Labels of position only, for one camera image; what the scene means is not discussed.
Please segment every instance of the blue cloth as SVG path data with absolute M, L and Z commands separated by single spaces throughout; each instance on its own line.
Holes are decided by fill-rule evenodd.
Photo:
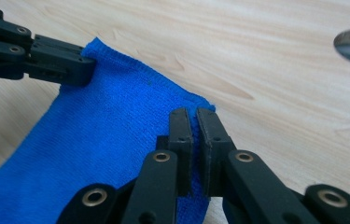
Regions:
M 97 61 L 91 84 L 61 86 L 49 111 L 0 168 L 0 223 L 54 223 L 89 184 L 119 188 L 137 177 L 157 135 L 168 134 L 172 110 L 186 107 L 197 133 L 196 108 L 215 109 L 97 38 L 83 55 Z M 178 201 L 178 223 L 203 222 L 208 200 L 195 169 L 192 187 L 194 196 Z

